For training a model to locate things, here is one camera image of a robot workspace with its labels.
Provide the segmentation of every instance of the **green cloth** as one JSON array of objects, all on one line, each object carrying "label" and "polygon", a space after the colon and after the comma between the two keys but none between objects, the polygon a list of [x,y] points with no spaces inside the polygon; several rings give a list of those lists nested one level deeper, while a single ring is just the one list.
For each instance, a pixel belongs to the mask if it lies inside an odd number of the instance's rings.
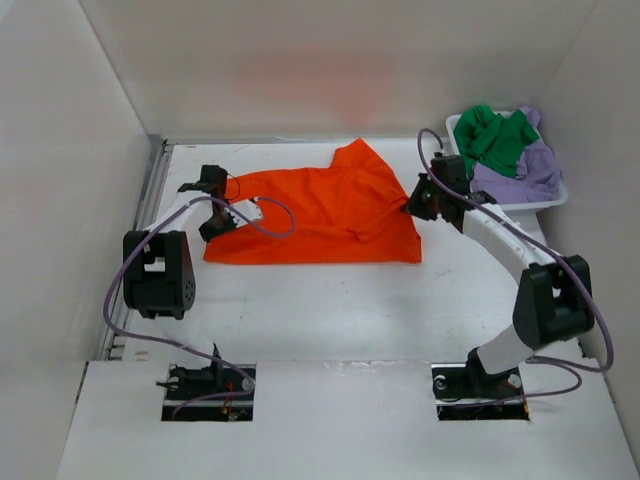
[{"label": "green cloth", "polygon": [[500,175],[515,178],[520,155],[539,138],[520,110],[504,118],[486,105],[467,110],[460,117],[453,135],[469,178],[473,178],[476,162]]}]

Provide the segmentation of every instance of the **purple cloth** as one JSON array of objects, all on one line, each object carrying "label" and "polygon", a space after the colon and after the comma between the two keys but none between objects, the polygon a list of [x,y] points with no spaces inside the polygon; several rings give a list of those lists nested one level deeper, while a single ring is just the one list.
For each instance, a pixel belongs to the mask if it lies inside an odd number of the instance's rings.
[{"label": "purple cloth", "polygon": [[[529,107],[522,107],[520,110],[527,116],[532,127],[538,126],[540,112]],[[484,190],[502,205],[546,202],[558,198],[562,178],[560,166],[542,138],[524,149],[516,169],[516,178],[507,178],[478,162],[473,170],[471,190]]]}]

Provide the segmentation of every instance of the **fabric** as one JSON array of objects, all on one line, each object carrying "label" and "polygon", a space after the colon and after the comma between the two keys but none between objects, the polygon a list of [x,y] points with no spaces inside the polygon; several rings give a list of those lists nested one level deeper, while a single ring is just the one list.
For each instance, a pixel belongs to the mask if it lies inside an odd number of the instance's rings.
[{"label": "fabric", "polygon": [[[537,127],[541,115],[529,107],[520,109],[532,127]],[[551,149],[542,138],[524,149],[516,165],[514,179],[504,177],[480,163],[474,167],[471,189],[490,193],[499,204],[546,202],[558,198],[562,173]]]},{"label": "fabric", "polygon": [[486,105],[462,114],[453,134],[469,178],[473,177],[476,163],[504,177],[515,178],[520,155],[539,138],[521,111],[504,118]]},{"label": "fabric", "polygon": [[[297,228],[275,239],[250,226],[214,238],[209,262],[230,264],[362,263],[422,261],[422,242],[408,200],[391,168],[362,139],[336,150],[329,168],[271,170],[238,177],[240,196],[272,197],[295,214]],[[229,182],[233,197],[235,182]],[[277,205],[260,204],[261,226],[285,232],[290,219]]]}]

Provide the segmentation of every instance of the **clothing pile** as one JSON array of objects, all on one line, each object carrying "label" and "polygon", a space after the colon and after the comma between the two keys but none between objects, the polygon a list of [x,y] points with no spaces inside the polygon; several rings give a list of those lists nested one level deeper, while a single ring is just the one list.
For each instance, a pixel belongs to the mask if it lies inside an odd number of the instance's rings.
[{"label": "clothing pile", "polygon": [[473,191],[484,190],[499,204],[556,200],[562,174],[536,127],[541,115],[522,107],[510,117],[486,105],[466,111],[454,129]]}]

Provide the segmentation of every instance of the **screw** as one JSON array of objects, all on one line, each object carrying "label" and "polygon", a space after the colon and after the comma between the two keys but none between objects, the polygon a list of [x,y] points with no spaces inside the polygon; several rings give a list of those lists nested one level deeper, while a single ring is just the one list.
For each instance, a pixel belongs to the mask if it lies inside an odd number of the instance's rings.
[{"label": "screw", "polygon": [[509,375],[507,382],[509,383],[509,385],[511,385],[516,389],[520,389],[520,387],[522,387],[522,379],[515,373],[512,373],[511,375]]},{"label": "screw", "polygon": [[436,390],[446,390],[447,388],[447,377],[444,375],[436,375],[436,378],[433,379],[433,384],[436,387]]}]

